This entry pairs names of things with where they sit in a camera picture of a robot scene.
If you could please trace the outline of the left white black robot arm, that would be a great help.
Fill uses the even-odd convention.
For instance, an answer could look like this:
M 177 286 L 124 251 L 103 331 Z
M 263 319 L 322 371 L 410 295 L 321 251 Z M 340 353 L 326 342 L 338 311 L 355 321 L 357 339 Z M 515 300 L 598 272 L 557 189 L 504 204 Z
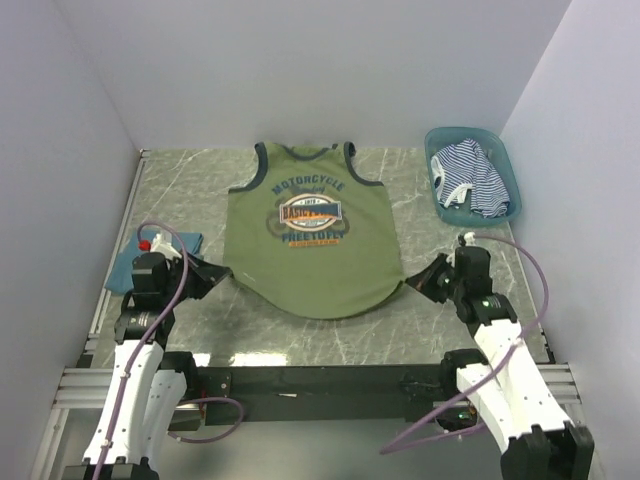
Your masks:
M 155 457 L 180 403 L 205 402 L 192 353 L 166 344 L 175 307 L 205 297 L 231 273 L 193 255 L 152 252 L 132 262 L 132 288 L 114 326 L 114 368 L 82 461 L 65 479 L 156 479 Z

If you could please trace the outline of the olive green tank top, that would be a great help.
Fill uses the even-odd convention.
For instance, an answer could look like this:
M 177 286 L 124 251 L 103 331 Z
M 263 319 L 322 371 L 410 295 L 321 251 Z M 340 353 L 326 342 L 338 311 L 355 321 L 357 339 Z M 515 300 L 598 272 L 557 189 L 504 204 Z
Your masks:
M 404 283 L 389 195 L 361 177 L 351 142 L 260 142 L 253 179 L 228 192 L 223 263 L 234 280 L 296 316 L 358 316 Z

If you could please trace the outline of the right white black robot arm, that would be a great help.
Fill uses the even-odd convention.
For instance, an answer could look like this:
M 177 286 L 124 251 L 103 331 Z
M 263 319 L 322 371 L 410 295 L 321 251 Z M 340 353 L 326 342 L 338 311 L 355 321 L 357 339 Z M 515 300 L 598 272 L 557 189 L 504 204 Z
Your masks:
M 586 479 L 594 439 L 552 395 L 510 301 L 493 290 L 490 263 L 488 250 L 464 240 L 407 281 L 434 302 L 452 302 L 476 344 L 445 354 L 440 390 L 475 408 L 501 452 L 503 478 Z

